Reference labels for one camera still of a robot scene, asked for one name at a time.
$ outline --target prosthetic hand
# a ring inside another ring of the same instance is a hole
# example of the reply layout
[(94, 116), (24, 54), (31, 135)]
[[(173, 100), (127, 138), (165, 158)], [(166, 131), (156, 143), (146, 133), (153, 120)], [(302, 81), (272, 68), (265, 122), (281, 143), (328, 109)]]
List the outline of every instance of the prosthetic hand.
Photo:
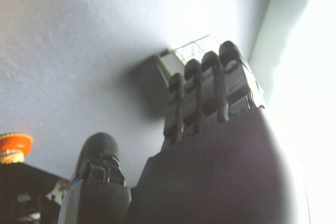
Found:
[(310, 223), (304, 188), (232, 42), (188, 62), (169, 92), (162, 150), (132, 200), (115, 142), (100, 133), (83, 147), (59, 223)]

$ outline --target orange toy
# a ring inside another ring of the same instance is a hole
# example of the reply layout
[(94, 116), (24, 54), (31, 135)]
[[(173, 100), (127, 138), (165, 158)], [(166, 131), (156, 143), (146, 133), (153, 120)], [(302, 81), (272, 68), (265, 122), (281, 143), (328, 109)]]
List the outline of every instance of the orange toy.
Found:
[(0, 135), (0, 162), (2, 164), (18, 163), (29, 154), (33, 138), (22, 133)]

